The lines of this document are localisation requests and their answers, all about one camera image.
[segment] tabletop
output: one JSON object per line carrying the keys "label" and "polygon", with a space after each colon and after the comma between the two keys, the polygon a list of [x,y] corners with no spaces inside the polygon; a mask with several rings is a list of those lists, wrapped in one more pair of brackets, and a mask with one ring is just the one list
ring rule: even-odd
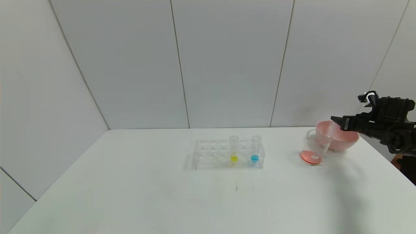
{"label": "tabletop", "polygon": [[[416,188],[366,141],[299,153],[310,127],[110,130],[10,234],[416,232]],[[262,137],[263,169],[191,167],[197,139]]]}

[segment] pink bowl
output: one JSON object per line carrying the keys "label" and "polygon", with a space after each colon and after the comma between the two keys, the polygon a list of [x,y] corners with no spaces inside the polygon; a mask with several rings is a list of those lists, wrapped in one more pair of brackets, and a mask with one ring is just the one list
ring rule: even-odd
{"label": "pink bowl", "polygon": [[[332,121],[321,121],[316,125],[316,131],[322,134],[326,132]],[[333,150],[346,150],[353,146],[359,139],[357,132],[345,132],[342,131],[338,124],[334,123],[332,141],[329,145]]]}

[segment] clear plastic cup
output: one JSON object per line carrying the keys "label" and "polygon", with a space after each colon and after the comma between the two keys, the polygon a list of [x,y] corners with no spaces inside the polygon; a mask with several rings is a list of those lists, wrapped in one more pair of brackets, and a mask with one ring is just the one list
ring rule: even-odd
{"label": "clear plastic cup", "polygon": [[330,134],[321,134],[315,129],[309,130],[306,133],[300,158],[310,165],[321,164],[331,141]]}

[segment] yellow liquid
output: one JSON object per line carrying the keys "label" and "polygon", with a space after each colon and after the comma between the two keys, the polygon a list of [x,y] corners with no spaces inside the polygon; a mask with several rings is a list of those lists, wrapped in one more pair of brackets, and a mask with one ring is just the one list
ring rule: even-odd
{"label": "yellow liquid", "polygon": [[237,155],[237,152],[236,151],[232,151],[231,152],[231,161],[232,162],[238,161],[238,155]]}

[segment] panel seam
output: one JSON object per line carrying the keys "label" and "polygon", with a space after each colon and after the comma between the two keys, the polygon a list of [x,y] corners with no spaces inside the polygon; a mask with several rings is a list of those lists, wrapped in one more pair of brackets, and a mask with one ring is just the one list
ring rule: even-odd
{"label": "panel seam", "polygon": [[9,173],[7,173],[6,170],[4,170],[3,167],[0,167],[0,169],[15,183],[19,186],[19,188],[21,190],[23,190],[28,196],[30,196],[30,198],[32,198],[35,202],[37,202],[37,200],[28,192],[26,191]]}
{"label": "panel seam", "polygon": [[274,114],[274,112],[275,112],[275,107],[276,107],[277,92],[278,92],[278,90],[279,90],[280,79],[282,79],[283,62],[285,61],[286,48],[287,48],[287,41],[289,40],[289,32],[290,32],[290,26],[291,26],[291,24],[292,24],[292,18],[293,18],[293,10],[294,10],[294,8],[295,8],[295,0],[293,0],[292,12],[291,12],[291,14],[290,14],[289,27],[288,27],[288,29],[287,29],[287,37],[286,37],[286,43],[285,43],[285,50],[283,51],[282,64],[281,64],[281,66],[280,66],[279,80],[278,80],[278,82],[277,82],[275,102],[274,102],[274,104],[273,104],[272,117],[271,117],[271,119],[270,119],[270,126],[269,126],[269,127],[272,127],[273,114]]}
{"label": "panel seam", "polygon": [[54,8],[54,7],[53,7],[53,5],[52,5],[52,1],[51,1],[51,0],[48,0],[48,2],[49,2],[49,5],[51,6],[52,12],[53,12],[53,14],[54,14],[54,16],[55,16],[55,19],[56,19],[56,22],[58,22],[58,26],[59,26],[59,29],[61,30],[62,36],[64,37],[65,43],[67,44],[68,49],[69,49],[69,51],[71,52],[72,58],[73,58],[73,60],[74,60],[74,62],[75,62],[75,64],[76,64],[76,66],[77,66],[77,68],[78,68],[78,71],[79,71],[79,73],[81,74],[82,80],[84,81],[84,84],[85,84],[85,86],[87,87],[87,89],[88,89],[88,91],[89,91],[89,94],[91,95],[92,99],[94,100],[94,103],[95,103],[95,105],[97,106],[98,111],[100,112],[100,114],[101,114],[101,116],[102,116],[102,118],[103,118],[103,120],[104,120],[104,123],[107,125],[107,129],[110,129],[110,127],[108,126],[107,121],[106,121],[106,120],[105,120],[105,118],[104,118],[104,115],[103,115],[103,113],[102,113],[102,111],[101,111],[100,107],[99,107],[99,106],[98,106],[98,104],[97,104],[97,101],[95,100],[94,96],[92,95],[91,89],[89,88],[89,86],[88,86],[88,84],[87,84],[87,81],[85,80],[84,74],[82,73],[81,68],[80,68],[80,67],[79,67],[79,65],[78,65],[78,62],[77,62],[77,60],[75,59],[74,53],[72,52],[72,49],[71,49],[71,47],[69,46],[69,42],[68,42],[68,40],[67,40],[67,37],[65,37],[64,30],[62,29],[61,23],[59,22],[58,15],[56,14],[56,12],[55,12],[55,8]]}
{"label": "panel seam", "polygon": [[173,30],[175,31],[176,49],[178,51],[179,69],[181,70],[181,79],[182,79],[182,88],[183,88],[183,99],[185,100],[186,118],[188,119],[188,128],[191,128],[191,124],[189,123],[188,105],[186,104],[185,84],[183,83],[181,57],[179,55],[178,36],[176,35],[175,17],[173,16],[172,0],[170,0],[170,2],[171,2],[171,11],[172,11]]}

